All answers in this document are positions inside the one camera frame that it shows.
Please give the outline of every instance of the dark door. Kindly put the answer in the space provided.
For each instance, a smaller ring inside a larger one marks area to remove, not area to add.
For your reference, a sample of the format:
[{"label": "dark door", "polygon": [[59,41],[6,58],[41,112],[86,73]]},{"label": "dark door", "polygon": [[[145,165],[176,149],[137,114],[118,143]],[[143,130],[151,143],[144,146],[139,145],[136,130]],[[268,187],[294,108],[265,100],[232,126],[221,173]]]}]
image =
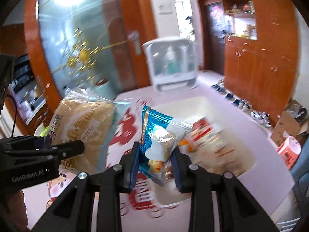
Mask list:
[{"label": "dark door", "polygon": [[209,36],[209,69],[224,75],[224,11],[222,3],[206,5]]}]

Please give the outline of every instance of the tiled floor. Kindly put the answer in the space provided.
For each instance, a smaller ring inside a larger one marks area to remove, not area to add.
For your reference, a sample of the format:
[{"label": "tiled floor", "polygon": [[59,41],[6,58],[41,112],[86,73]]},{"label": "tiled floor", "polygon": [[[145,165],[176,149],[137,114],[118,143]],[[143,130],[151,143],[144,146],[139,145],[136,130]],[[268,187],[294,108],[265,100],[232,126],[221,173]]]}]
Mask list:
[{"label": "tiled floor", "polygon": [[[216,84],[220,79],[224,78],[223,75],[220,75],[214,71],[204,71],[203,73],[205,77],[205,84],[209,86]],[[270,137],[272,133],[272,129],[267,129],[261,125],[259,126],[263,128],[267,137]],[[274,142],[272,142],[270,139],[268,140],[274,147],[276,147]],[[277,208],[277,210],[271,215],[271,219],[273,220],[274,223],[277,223],[277,222],[289,221],[292,219],[296,219],[298,217],[300,217],[300,214],[299,214],[299,210],[297,207],[297,202],[295,200],[293,191],[291,190],[291,192],[287,195],[285,200],[281,203],[281,205]]]}]

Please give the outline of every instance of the screw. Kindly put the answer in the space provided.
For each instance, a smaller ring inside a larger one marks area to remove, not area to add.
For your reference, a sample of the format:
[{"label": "screw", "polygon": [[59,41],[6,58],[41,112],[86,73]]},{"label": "screw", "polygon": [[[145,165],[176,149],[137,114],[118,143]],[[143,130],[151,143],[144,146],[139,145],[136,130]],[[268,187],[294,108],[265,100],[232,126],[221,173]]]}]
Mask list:
[{"label": "screw", "polygon": [[189,165],[189,168],[190,168],[191,170],[198,170],[198,165],[196,165],[196,164],[190,164],[190,165]]},{"label": "screw", "polygon": [[231,179],[231,178],[233,178],[233,174],[230,173],[230,172],[225,172],[225,173],[224,173],[224,177],[225,177],[225,178],[228,178],[228,179]]},{"label": "screw", "polygon": [[116,164],[116,165],[113,166],[113,169],[114,169],[115,171],[119,171],[119,170],[122,169],[122,166],[121,166],[120,164]]},{"label": "screw", "polygon": [[85,179],[86,177],[87,177],[87,174],[85,172],[78,174],[78,178],[80,178],[81,180]]}]

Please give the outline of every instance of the black cable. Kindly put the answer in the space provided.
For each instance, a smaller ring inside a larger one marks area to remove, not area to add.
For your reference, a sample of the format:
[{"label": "black cable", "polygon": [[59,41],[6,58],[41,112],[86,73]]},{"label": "black cable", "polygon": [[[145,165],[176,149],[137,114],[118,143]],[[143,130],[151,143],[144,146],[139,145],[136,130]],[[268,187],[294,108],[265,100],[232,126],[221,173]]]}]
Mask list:
[{"label": "black cable", "polygon": [[15,125],[16,125],[16,118],[17,118],[17,104],[16,104],[16,102],[15,102],[15,99],[14,99],[11,95],[7,94],[7,97],[9,97],[10,99],[12,99],[13,102],[14,102],[14,105],[15,105],[15,117],[14,117],[14,123],[13,123],[12,134],[11,134],[11,138],[13,138],[14,129],[15,129]]}]

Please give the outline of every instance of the blue snack wrapper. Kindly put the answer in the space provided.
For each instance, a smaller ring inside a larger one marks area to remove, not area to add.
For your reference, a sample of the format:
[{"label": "blue snack wrapper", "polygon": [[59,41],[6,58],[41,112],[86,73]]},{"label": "blue snack wrapper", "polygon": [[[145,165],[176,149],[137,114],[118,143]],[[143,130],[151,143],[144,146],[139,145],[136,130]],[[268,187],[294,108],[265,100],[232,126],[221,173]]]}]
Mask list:
[{"label": "blue snack wrapper", "polygon": [[142,110],[139,171],[163,186],[165,184],[164,167],[172,151],[191,129],[192,125],[145,105]]}]

